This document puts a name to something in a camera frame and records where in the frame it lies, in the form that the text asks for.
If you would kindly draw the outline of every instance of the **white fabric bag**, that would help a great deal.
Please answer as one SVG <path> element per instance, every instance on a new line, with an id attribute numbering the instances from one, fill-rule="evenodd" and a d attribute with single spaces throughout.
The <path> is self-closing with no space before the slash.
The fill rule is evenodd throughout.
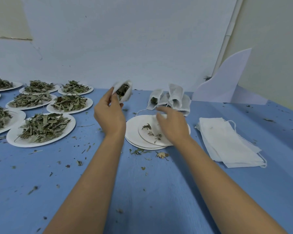
<path id="1" fill-rule="evenodd" d="M 113 85 L 114 87 L 113 93 L 115 93 L 123 84 L 127 84 L 129 86 L 129 89 L 126 91 L 125 95 L 121 99 L 119 99 L 119 96 L 117 95 L 119 103 L 128 101 L 133 91 L 133 83 L 130 80 L 127 80 L 125 82 L 116 82 Z"/>
<path id="2" fill-rule="evenodd" d="M 261 149 L 239 136 L 229 121 L 200 118 L 196 128 L 214 161 L 223 162 L 228 168 L 267 166 L 267 161 L 258 154 Z"/>
<path id="3" fill-rule="evenodd" d="M 163 89 L 154 90 L 149 96 L 149 101 L 147 103 L 146 109 L 153 110 L 154 108 L 156 108 L 156 106 L 160 102 L 160 99 L 162 98 L 162 95 L 163 95 Z M 151 102 L 152 98 L 155 98 L 157 103 Z"/>
<path id="4" fill-rule="evenodd" d="M 163 93 L 163 96 L 160 98 L 160 101 L 157 103 L 157 107 L 167 106 L 168 99 L 169 99 L 169 93 Z"/>
<path id="5" fill-rule="evenodd" d="M 180 110 L 182 106 L 184 90 L 181 86 L 175 84 L 169 84 L 169 99 L 168 106 L 172 109 Z"/>
<path id="6" fill-rule="evenodd" d="M 181 112 L 185 117 L 187 117 L 190 114 L 190 103 L 190 97 L 184 94 L 182 98 L 181 108 L 178 111 Z"/>

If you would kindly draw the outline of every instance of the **stack of empty tea bags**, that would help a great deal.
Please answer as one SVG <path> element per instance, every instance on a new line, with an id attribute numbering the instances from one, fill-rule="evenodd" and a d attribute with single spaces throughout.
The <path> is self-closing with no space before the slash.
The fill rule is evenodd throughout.
<path id="1" fill-rule="evenodd" d="M 259 154 L 261 149 L 238 135 L 236 125 L 233 129 L 230 121 L 200 118 L 195 128 L 201 132 L 212 160 L 223 162 L 228 168 L 267 166 L 267 161 Z"/>
<path id="2" fill-rule="evenodd" d="M 168 93 L 164 92 L 163 89 L 156 89 L 150 94 L 146 110 L 153 110 L 159 106 L 168 106 L 187 116 L 190 113 L 190 103 L 190 97 L 184 94 L 181 86 L 169 84 Z"/>

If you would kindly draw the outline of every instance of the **hand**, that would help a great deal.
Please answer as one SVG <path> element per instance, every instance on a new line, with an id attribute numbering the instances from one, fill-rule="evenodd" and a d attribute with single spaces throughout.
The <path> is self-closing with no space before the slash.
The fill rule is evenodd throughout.
<path id="1" fill-rule="evenodd" d="M 94 107 L 94 118 L 106 136 L 125 137 L 126 119 L 121 111 L 124 104 L 119 104 L 116 94 L 112 95 L 113 89 L 114 87 L 110 88 Z"/>
<path id="2" fill-rule="evenodd" d="M 173 145 L 191 138 L 186 119 L 182 113 L 169 107 L 158 107 L 156 110 L 167 114 L 167 119 L 160 113 L 156 114 L 156 118 L 164 135 Z"/>

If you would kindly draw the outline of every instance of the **stack of paper plates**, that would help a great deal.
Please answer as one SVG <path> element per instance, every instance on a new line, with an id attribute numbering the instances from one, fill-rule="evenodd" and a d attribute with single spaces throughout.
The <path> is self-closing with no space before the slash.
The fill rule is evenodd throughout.
<path id="1" fill-rule="evenodd" d="M 155 115 L 136 116 L 127 121 L 125 139 L 133 146 L 146 150 L 158 150 L 172 145 L 162 133 Z"/>

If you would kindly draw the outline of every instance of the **blue table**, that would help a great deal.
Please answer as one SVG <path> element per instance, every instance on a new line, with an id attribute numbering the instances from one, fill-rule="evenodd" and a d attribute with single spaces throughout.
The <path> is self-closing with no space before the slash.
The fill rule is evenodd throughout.
<path id="1" fill-rule="evenodd" d="M 105 91 L 94 90 L 86 96 L 97 103 Z M 17 90 L 2 93 L 0 106 L 5 106 L 17 94 Z M 133 91 L 124 106 L 128 109 L 124 112 L 127 120 L 135 116 L 133 112 L 146 107 L 149 94 L 150 91 Z M 38 108 L 25 112 L 31 117 L 47 111 Z M 155 111 L 139 113 L 142 114 L 155 114 Z M 0 234 L 36 233 L 39 228 L 38 233 L 42 233 L 86 169 L 104 134 L 93 118 L 93 107 L 73 116 L 77 122 L 75 129 L 53 144 L 18 148 L 0 141 Z M 191 136 L 205 149 L 200 133 L 194 129 L 200 117 L 233 120 L 237 132 L 263 150 L 262 156 L 268 161 L 265 169 L 227 169 L 222 163 L 219 166 L 292 234 L 293 111 L 273 102 L 250 107 L 192 102 L 187 122 Z M 273 119 L 275 123 L 263 118 Z M 82 153 L 89 145 L 89 151 Z M 30 154 L 34 149 L 42 151 Z M 184 160 L 174 147 L 163 149 L 169 153 L 169 161 L 156 158 L 155 152 L 131 155 L 129 149 L 136 148 L 125 141 L 105 233 L 219 233 Z M 81 160 L 83 166 L 78 166 L 76 160 Z M 27 195 L 34 186 L 38 186 L 38 190 Z M 123 214 L 116 212 L 119 208 Z"/>

